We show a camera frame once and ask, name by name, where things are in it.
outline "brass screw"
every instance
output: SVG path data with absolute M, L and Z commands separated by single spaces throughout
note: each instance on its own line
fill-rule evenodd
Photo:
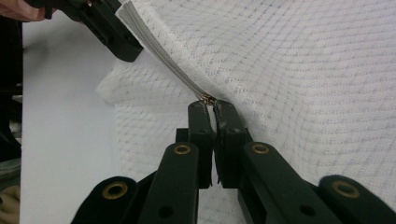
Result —
M 359 190 L 355 186 L 342 180 L 332 182 L 332 188 L 335 192 L 347 198 L 359 198 L 361 196 Z
M 179 145 L 174 148 L 174 152 L 178 155 L 189 154 L 191 152 L 191 148 L 186 145 Z
M 102 196 L 108 200 L 115 200 L 122 197 L 128 191 L 128 185 L 122 181 L 115 181 L 108 184 L 102 191 Z
M 253 145 L 253 146 L 251 147 L 251 149 L 252 149 L 254 152 L 259 153 L 259 154 L 265 154 L 265 153 L 270 152 L 270 149 L 269 149 L 267 146 L 263 145 L 263 144 L 256 144 L 256 145 Z

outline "textured white fabric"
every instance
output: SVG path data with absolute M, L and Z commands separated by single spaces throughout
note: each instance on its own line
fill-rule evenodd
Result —
M 233 103 L 302 178 L 346 175 L 396 208 L 396 1 L 134 0 L 119 10 L 126 25 L 130 4 L 180 68 Z M 125 174 L 147 175 L 187 127 L 193 94 L 146 52 L 117 63 L 99 92 L 116 105 Z M 200 221 L 240 222 L 234 195 L 219 192 Z

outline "white towel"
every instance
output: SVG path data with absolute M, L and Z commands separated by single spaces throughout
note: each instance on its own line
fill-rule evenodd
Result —
M 134 0 L 118 12 L 126 25 L 131 4 L 180 68 L 303 179 L 346 175 L 396 209 L 396 1 Z M 187 127 L 194 95 L 145 51 L 98 90 L 116 106 L 124 174 L 139 180 Z M 199 222 L 240 223 L 238 206 L 214 187 Z

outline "white fabric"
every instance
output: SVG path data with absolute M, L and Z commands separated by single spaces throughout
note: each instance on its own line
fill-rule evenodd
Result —
M 180 68 L 233 103 L 302 178 L 346 175 L 396 208 L 396 1 L 130 4 Z M 129 24 L 123 8 L 119 17 Z M 195 100 L 146 52 L 116 63 L 99 92 L 116 105 L 122 167 L 136 179 L 157 168 Z M 218 192 L 202 197 L 200 222 L 240 223 L 234 195 Z

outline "white surface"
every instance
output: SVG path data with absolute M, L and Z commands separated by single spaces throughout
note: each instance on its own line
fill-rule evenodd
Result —
M 115 57 L 62 12 L 23 35 L 21 224 L 70 223 L 119 170 L 113 106 L 95 92 Z
M 396 208 L 396 1 L 131 0 L 119 10 L 131 27 L 132 4 L 175 63 L 302 178 L 346 175 Z M 149 55 L 118 63 L 100 90 L 116 105 L 122 171 L 148 174 L 192 94 Z M 201 223 L 240 223 L 232 195 L 202 196 Z

